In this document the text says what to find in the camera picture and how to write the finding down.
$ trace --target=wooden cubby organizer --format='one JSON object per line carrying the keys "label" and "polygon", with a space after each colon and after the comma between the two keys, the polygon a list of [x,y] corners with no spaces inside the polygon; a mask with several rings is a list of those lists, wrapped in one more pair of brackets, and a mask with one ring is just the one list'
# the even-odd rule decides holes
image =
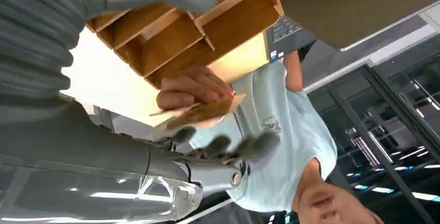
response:
{"label": "wooden cubby organizer", "polygon": [[207,66],[272,26],[280,0],[220,0],[203,14],[154,4],[91,19],[87,26],[140,76],[162,78]]}

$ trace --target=person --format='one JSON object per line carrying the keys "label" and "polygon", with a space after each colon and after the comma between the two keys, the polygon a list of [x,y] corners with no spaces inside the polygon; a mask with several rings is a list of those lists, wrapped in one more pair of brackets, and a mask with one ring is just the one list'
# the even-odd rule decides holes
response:
{"label": "person", "polygon": [[298,52],[245,75],[230,87],[206,67],[194,66],[164,78],[157,103],[162,109],[210,103],[246,93],[235,113],[244,135],[277,132],[280,145],[260,168],[247,167],[243,182],[228,194],[257,212],[298,213],[300,223],[382,223],[349,192],[324,180],[337,150],[305,92]]}

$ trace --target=cardboard card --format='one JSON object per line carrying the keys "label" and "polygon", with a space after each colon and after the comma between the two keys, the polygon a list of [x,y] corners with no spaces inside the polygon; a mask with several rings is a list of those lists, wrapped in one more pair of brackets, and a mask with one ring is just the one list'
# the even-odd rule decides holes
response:
{"label": "cardboard card", "polygon": [[211,104],[199,104],[168,122],[166,130],[176,129],[184,125],[201,123],[233,113],[245,96],[245,94],[240,94],[235,95],[226,101],[214,102]]}

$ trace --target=laptop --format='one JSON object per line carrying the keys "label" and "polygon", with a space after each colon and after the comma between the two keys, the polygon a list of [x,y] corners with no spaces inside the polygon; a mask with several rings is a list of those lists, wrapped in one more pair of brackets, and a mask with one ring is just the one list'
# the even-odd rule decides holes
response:
{"label": "laptop", "polygon": [[308,30],[301,27],[292,19],[282,16],[271,28],[266,30],[266,52],[270,63],[284,58],[285,55],[298,50],[300,60],[303,53],[317,38]]}

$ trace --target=man's nose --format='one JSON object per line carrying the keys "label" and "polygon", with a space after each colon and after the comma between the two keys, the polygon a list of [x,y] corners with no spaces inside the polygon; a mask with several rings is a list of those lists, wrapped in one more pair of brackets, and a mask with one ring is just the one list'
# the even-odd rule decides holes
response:
{"label": "man's nose", "polygon": [[321,215],[322,223],[339,223],[340,219],[340,214],[336,210]]}

